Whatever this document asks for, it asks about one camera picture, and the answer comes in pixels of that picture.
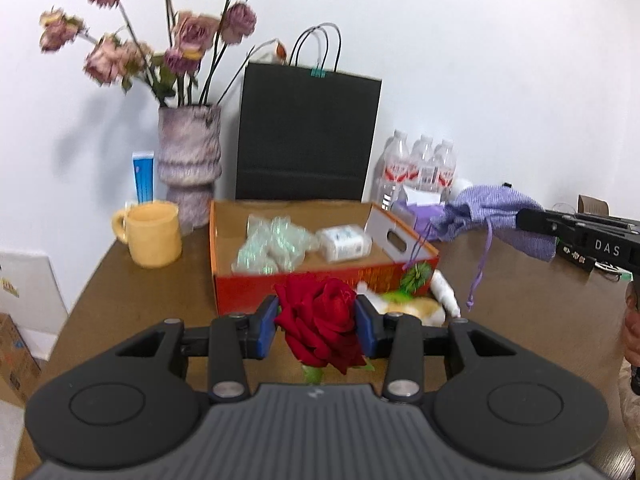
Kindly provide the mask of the person right hand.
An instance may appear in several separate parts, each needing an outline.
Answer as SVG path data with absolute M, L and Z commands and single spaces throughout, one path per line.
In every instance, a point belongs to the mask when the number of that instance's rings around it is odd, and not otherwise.
M 635 282 L 630 282 L 626 290 L 626 313 L 622 327 L 622 341 L 624 356 L 630 365 L 640 366 L 640 314 L 638 295 L 634 288 Z

